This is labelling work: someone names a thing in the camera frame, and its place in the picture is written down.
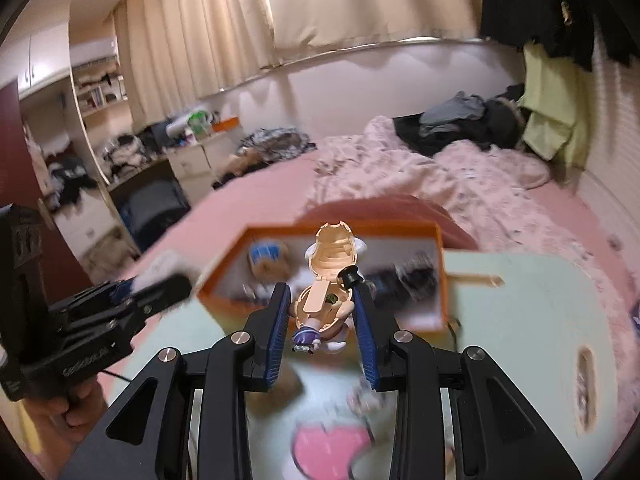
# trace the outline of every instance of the pile of clothes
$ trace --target pile of clothes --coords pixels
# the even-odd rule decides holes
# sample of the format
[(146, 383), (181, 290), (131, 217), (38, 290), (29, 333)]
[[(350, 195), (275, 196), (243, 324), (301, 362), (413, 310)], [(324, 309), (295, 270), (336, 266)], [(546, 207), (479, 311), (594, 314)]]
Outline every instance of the pile of clothes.
[(509, 86), (490, 99), (458, 92), (421, 114), (394, 118), (396, 134), (416, 152), (433, 156), (456, 140), (471, 140), (486, 151), (492, 144), (514, 148), (522, 137), (528, 112), (518, 108), (524, 85)]
[(65, 205), (77, 204), (81, 189), (98, 187), (98, 183), (87, 174), (84, 163), (77, 156), (66, 156), (49, 164), (49, 175), (54, 189), (48, 197), (48, 205), (52, 211)]
[(259, 128), (246, 136), (231, 156), (222, 176), (211, 187), (219, 189), (230, 180), (262, 170), (281, 160), (291, 160), (317, 149), (309, 136), (297, 128)]
[(113, 181), (126, 178), (150, 161), (146, 147), (137, 136), (130, 134), (109, 139), (100, 154), (102, 171)]
[(238, 147), (238, 154), (243, 148), (255, 148), (267, 164), (280, 160), (291, 160), (303, 153), (312, 152), (316, 145), (309, 141), (309, 136), (297, 128), (259, 128), (245, 137)]

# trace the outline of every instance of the gray clothing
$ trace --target gray clothing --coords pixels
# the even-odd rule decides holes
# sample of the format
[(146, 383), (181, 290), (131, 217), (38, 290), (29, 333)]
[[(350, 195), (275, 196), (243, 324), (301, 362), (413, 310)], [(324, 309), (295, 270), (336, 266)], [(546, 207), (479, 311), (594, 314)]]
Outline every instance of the gray clothing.
[(451, 124), (453, 121), (478, 120), (484, 115), (484, 110), (484, 99), (478, 95), (467, 96), (460, 91), (455, 97), (430, 108), (421, 115), (420, 135), (456, 131), (458, 128), (455, 124)]
[(241, 148), (255, 148), (260, 153), (262, 160), (271, 164), (311, 152), (316, 148), (316, 145), (309, 142), (307, 134), (290, 126), (271, 130), (259, 128), (241, 141), (236, 154), (239, 154)]

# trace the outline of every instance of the cabinet door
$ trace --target cabinet door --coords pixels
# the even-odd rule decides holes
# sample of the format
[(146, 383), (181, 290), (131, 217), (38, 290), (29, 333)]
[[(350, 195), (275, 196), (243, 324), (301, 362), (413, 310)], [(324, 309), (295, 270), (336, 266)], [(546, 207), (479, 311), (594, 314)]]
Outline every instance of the cabinet door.
[[(15, 82), (0, 89), (0, 146), (0, 205), (16, 203), (38, 210), (42, 194), (24, 140)], [(91, 286), (56, 225), (44, 221), (40, 232), (43, 251), (40, 265), (49, 303)]]
[(60, 23), (31, 37), (31, 86), (68, 75), (69, 25)]
[(18, 80), (18, 92), (31, 86), (29, 66), (30, 38), (24, 38), (0, 49), (0, 88), (14, 79)]

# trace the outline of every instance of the dark red door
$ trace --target dark red door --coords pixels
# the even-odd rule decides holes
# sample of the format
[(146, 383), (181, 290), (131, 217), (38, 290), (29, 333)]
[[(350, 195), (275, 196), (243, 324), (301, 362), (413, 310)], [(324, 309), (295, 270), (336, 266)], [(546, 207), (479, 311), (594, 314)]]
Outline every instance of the dark red door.
[[(43, 199), (24, 140), (18, 82), (0, 89), (0, 206), (10, 203), (38, 209)], [(55, 225), (42, 228), (42, 277), (49, 304), (71, 296), (91, 281)]]

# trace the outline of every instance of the toy figure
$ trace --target toy figure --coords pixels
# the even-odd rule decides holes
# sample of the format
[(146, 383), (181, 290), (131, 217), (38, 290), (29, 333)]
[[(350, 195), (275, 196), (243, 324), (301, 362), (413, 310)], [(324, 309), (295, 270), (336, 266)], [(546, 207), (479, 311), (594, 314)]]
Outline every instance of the toy figure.
[(249, 266), (259, 283), (286, 282), (291, 276), (289, 249), (279, 240), (265, 238), (249, 247)]
[(296, 318), (293, 351), (313, 353), (319, 349), (332, 353), (346, 346), (345, 325), (354, 304), (351, 291), (338, 282), (338, 273), (356, 263), (356, 247), (351, 229), (344, 222), (323, 225), (316, 234), (316, 246), (309, 268), (316, 277), (297, 301), (290, 314)]

